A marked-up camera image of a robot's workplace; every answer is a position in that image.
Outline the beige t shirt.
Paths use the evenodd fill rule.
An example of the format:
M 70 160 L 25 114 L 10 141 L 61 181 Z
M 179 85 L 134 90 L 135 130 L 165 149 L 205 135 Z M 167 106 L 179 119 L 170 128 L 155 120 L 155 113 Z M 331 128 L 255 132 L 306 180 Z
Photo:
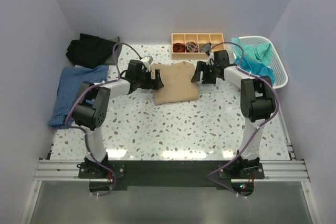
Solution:
M 195 72 L 192 63 L 182 61 L 171 65 L 152 65 L 152 75 L 159 69 L 163 87 L 154 90 L 154 104 L 163 105 L 199 99 L 198 85 L 191 82 Z

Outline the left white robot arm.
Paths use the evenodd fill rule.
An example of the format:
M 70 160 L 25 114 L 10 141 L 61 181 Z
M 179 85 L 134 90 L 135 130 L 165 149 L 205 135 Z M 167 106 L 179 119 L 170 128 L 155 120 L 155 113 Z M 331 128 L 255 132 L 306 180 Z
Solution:
M 160 70 L 152 75 L 153 58 L 143 57 L 131 60 L 127 70 L 118 80 L 94 84 L 85 81 L 81 84 L 69 116 L 76 124 L 75 128 L 83 130 L 87 154 L 85 161 L 91 164 L 90 171 L 97 178 L 108 174 L 108 154 L 103 144 L 101 126 L 106 119 L 109 101 L 123 95 L 130 95 L 137 89 L 159 90 L 164 87 Z

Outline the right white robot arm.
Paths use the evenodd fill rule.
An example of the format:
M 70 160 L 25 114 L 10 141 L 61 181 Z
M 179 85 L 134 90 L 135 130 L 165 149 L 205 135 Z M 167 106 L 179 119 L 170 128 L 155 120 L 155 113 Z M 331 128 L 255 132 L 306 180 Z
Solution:
M 240 89 L 240 109 L 245 118 L 245 128 L 234 173 L 239 178 L 246 178 L 253 171 L 250 162 L 259 159 L 264 126 L 276 114 L 277 102 L 271 79 L 243 72 L 239 66 L 229 62 L 226 50 L 208 52 L 207 55 L 207 61 L 197 62 L 191 81 L 215 84 L 217 79 L 222 79 Z

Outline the dark grey rolled sock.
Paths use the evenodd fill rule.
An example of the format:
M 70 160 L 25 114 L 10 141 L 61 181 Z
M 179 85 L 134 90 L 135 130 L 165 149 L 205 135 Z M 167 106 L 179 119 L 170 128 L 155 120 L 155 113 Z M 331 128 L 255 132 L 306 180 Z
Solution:
M 212 47 L 212 43 L 208 42 L 206 44 L 202 44 L 202 46 L 200 47 L 200 52 L 207 52 L 210 51 Z

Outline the brown patterned rolled sock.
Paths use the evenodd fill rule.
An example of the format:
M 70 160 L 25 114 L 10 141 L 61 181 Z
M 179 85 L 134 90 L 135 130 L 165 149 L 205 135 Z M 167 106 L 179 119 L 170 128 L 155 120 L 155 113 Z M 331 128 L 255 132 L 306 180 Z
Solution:
M 199 46 L 198 43 L 194 41 L 188 41 L 185 44 L 186 52 L 198 52 Z

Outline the red black rolled sock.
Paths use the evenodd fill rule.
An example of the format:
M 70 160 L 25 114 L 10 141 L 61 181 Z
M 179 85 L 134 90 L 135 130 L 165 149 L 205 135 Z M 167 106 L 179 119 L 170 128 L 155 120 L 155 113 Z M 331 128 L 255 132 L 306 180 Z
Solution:
M 185 45 L 182 43 L 173 44 L 173 52 L 177 52 L 177 53 L 185 52 Z

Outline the wooden compartment tray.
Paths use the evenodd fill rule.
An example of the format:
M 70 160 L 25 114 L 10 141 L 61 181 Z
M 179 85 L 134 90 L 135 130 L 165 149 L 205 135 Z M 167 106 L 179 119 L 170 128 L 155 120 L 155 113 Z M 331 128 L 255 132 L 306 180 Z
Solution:
M 172 33 L 172 60 L 207 60 L 207 51 L 225 50 L 223 42 L 223 34 Z

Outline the grey folded t shirt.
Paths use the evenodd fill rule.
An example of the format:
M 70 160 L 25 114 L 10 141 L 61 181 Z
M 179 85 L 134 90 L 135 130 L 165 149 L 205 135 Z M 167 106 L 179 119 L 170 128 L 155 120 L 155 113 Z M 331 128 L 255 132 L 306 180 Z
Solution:
M 109 39 L 111 42 L 113 42 L 113 44 L 116 44 L 118 42 L 120 42 L 120 37 L 114 37 L 112 39 Z M 121 44 L 118 44 L 115 48 L 115 51 L 114 51 L 114 56 L 116 57 L 116 59 L 118 60 L 119 58 L 119 55 L 121 53 L 121 50 L 122 50 L 122 45 Z M 110 55 L 110 57 L 105 61 L 105 65 L 108 65 L 108 66 L 113 66 L 115 65 L 115 61 L 114 61 L 114 56 L 113 55 Z

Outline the blue t shirt in basket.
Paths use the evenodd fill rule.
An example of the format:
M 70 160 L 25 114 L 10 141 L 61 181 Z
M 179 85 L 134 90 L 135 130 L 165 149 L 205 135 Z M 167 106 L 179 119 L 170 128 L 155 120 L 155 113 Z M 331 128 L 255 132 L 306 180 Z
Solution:
M 254 75 L 258 75 L 261 77 L 268 76 L 271 79 L 271 83 L 275 83 L 273 70 L 261 62 L 253 62 L 246 58 L 243 58 L 239 66 L 246 72 L 250 72 Z

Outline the white plastic laundry basket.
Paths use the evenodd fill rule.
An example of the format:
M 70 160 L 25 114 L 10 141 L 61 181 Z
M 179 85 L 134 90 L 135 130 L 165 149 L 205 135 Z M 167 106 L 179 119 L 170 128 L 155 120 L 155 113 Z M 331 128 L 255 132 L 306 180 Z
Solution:
M 267 65 L 267 67 L 271 68 L 274 72 L 275 83 L 273 84 L 273 88 L 280 89 L 284 87 L 288 82 L 288 75 L 284 69 L 281 59 L 274 45 L 272 44 L 272 42 L 269 39 L 262 37 L 262 36 L 243 36 L 243 37 L 238 37 L 238 38 L 242 41 L 243 44 L 248 44 L 248 45 L 255 45 L 255 44 L 261 44 L 261 43 L 266 43 L 266 42 L 269 42 L 271 44 L 272 56 L 271 56 L 270 64 Z M 244 57 L 243 48 L 241 46 L 240 47 L 232 46 L 232 50 L 233 50 L 234 57 L 235 57 L 235 63 L 240 64 Z

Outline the black folded t shirt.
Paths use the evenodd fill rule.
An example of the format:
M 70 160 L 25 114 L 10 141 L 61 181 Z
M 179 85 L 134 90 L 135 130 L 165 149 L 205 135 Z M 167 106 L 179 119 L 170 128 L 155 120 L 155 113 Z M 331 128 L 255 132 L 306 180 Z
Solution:
M 78 40 L 71 41 L 66 57 L 73 65 L 93 69 L 105 64 L 112 56 L 113 46 L 119 41 L 119 37 L 108 40 L 98 36 L 80 34 Z

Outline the blue folded t shirt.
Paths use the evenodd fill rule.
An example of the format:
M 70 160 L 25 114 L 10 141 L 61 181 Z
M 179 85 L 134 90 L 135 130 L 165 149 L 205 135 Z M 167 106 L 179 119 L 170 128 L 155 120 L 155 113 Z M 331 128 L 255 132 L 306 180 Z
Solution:
M 108 66 L 97 66 L 93 69 L 85 67 L 65 67 L 61 73 L 57 89 L 57 99 L 54 112 L 48 121 L 53 129 L 65 129 L 65 120 L 68 116 L 76 94 L 85 81 L 99 83 L 107 80 Z

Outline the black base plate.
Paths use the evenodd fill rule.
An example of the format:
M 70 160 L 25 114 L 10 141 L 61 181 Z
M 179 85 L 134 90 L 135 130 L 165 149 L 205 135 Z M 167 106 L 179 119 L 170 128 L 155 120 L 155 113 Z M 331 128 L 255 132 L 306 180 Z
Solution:
M 89 179 L 93 192 L 127 190 L 129 187 L 217 187 L 245 195 L 254 180 L 264 179 L 262 163 L 228 161 L 109 161 L 102 165 L 85 159 L 77 164 L 80 179 Z

